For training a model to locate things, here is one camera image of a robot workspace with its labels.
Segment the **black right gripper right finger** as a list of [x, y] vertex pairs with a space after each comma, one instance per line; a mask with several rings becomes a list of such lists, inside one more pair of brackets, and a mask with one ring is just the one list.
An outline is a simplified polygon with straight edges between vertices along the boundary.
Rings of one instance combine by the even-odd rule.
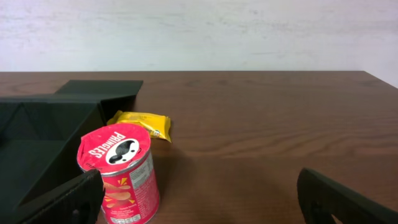
[[397, 223], [397, 212], [308, 168], [297, 179], [298, 203], [306, 223]]

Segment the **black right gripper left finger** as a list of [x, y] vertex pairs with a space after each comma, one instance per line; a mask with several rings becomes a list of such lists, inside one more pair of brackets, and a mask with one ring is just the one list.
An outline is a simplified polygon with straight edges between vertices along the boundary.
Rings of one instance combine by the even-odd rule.
[[98, 170], [92, 169], [18, 208], [14, 224], [95, 224], [104, 199]]

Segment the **red Pringles can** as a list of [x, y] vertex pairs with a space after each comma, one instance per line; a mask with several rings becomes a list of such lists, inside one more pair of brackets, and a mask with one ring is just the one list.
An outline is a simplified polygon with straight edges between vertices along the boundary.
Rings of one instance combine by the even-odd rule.
[[100, 171], [105, 196], [101, 209], [107, 223], [147, 223], [156, 213], [160, 194], [150, 135], [129, 123], [103, 126], [81, 137], [77, 163]]

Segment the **yellow snack packet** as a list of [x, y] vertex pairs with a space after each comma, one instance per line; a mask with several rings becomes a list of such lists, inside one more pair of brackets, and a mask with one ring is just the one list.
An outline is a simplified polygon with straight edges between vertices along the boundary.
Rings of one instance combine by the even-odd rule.
[[107, 125], [118, 123], [131, 123], [145, 128], [151, 138], [163, 139], [172, 142], [170, 128], [172, 121], [168, 116], [140, 113], [130, 111], [117, 111], [116, 114], [107, 121]]

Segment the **black open gift box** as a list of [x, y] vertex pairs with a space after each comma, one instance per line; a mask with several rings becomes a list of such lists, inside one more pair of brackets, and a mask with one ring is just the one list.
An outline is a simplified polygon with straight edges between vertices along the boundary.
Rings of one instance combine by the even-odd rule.
[[140, 80], [70, 80], [51, 94], [1, 99], [1, 222], [84, 174], [81, 137], [132, 105]]

